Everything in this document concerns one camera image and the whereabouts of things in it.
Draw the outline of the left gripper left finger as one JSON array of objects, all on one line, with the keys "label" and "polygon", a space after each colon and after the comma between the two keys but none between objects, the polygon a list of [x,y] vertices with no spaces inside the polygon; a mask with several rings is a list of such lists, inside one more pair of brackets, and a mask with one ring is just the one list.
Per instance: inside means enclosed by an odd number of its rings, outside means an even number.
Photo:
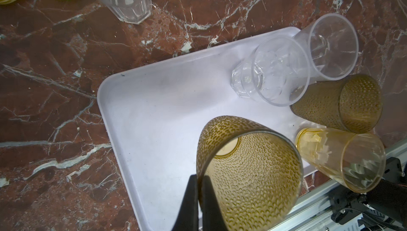
[{"label": "left gripper left finger", "polygon": [[198,223],[198,182],[191,175],[172,231],[197,231]]}]

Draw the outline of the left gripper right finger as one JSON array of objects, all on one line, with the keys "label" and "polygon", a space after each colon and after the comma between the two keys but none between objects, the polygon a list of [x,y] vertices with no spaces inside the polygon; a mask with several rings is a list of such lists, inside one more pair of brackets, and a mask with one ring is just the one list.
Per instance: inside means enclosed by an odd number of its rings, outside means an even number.
[{"label": "left gripper right finger", "polygon": [[227,231],[209,176],[204,176],[202,179],[201,210],[203,231]]}]

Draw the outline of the clear faceted cup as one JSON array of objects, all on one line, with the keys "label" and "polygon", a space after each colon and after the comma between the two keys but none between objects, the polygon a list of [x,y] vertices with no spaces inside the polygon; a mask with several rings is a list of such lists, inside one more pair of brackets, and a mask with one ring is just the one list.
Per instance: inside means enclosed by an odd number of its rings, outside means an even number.
[{"label": "clear faceted cup", "polygon": [[294,39],[310,60],[311,81],[340,80],[355,67],[359,42],[344,16],[325,14],[298,32]]}]

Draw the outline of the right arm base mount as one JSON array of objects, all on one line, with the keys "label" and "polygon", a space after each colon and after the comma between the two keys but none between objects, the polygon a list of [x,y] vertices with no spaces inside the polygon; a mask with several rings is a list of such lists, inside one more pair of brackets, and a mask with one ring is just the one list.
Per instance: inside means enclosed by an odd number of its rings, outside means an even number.
[{"label": "right arm base mount", "polygon": [[331,219],[344,225],[362,215],[364,231],[405,231],[407,229],[407,166],[390,157],[382,180],[370,192],[359,194],[339,186],[328,194]]}]

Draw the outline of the olive green textured cup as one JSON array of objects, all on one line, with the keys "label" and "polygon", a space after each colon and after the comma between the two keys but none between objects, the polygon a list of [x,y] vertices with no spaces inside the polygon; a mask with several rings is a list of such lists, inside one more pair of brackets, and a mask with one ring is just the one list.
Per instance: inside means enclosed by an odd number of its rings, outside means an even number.
[{"label": "olive green textured cup", "polygon": [[303,163],[282,134],[237,116],[218,116],[197,147],[198,183],[210,178],[230,231],[267,231],[291,211],[301,191]]}]

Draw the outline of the amber faceted cup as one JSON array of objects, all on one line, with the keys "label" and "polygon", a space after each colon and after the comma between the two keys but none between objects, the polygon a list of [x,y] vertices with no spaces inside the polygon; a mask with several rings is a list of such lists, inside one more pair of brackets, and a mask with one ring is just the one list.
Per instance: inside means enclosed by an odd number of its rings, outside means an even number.
[{"label": "amber faceted cup", "polygon": [[295,145],[304,160],[355,193],[372,191],[385,171],[384,145],[370,133],[305,128]]}]

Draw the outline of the brown olive textured cup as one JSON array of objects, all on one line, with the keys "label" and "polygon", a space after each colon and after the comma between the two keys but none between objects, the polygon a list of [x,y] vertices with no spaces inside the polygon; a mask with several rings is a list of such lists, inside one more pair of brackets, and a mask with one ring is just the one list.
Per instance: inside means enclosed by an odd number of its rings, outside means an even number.
[{"label": "brown olive textured cup", "polygon": [[290,109],[295,115],[328,128],[367,133],[382,115],[382,92],[373,77],[351,75],[311,84]]}]

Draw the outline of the lilac plastic tray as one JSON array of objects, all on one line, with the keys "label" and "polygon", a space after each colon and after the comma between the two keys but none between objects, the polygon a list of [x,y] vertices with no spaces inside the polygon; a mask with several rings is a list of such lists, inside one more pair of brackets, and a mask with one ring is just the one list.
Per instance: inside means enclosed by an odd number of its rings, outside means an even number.
[{"label": "lilac plastic tray", "polygon": [[196,173],[201,131],[213,118],[232,115],[262,124],[290,140],[309,122],[288,107],[240,98],[233,69],[286,27],[178,56],[105,79],[97,101],[139,228],[173,228],[189,177]]}]

